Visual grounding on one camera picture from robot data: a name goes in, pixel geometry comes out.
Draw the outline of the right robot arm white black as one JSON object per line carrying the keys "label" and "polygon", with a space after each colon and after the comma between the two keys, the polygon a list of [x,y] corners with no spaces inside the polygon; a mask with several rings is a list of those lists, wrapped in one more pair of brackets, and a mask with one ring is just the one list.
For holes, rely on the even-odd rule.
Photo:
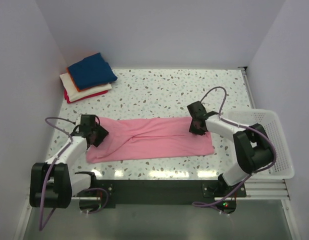
{"label": "right robot arm white black", "polygon": [[217,179],[215,191],[220,195],[229,196],[236,186],[275,163],[275,147],[261,124],[242,125],[222,118],[215,111],[208,112],[200,101],[189,104],[187,110],[191,116],[190,133],[215,133],[234,144],[236,162]]}

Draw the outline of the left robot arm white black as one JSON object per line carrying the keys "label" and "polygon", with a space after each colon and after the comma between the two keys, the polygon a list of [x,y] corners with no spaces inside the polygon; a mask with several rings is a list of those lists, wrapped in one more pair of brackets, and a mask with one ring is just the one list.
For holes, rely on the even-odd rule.
{"label": "left robot arm white black", "polygon": [[[71,133],[49,122],[66,121],[74,125]],[[54,129],[66,134],[68,139],[63,147],[51,158],[37,162],[31,168],[29,204],[34,208],[65,209],[71,202],[73,184],[69,167],[89,149],[98,147],[109,132],[101,126],[99,117],[81,114],[76,121],[61,117],[47,117],[45,122]]]}

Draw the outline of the pink t shirt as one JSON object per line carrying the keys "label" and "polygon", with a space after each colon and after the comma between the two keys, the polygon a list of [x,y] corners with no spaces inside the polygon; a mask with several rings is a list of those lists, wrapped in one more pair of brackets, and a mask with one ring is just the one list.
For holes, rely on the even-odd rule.
{"label": "pink t shirt", "polygon": [[103,142],[86,153],[90,164],[206,156],[214,153],[210,133],[190,133],[191,117],[139,118],[114,120],[100,118],[108,132]]}

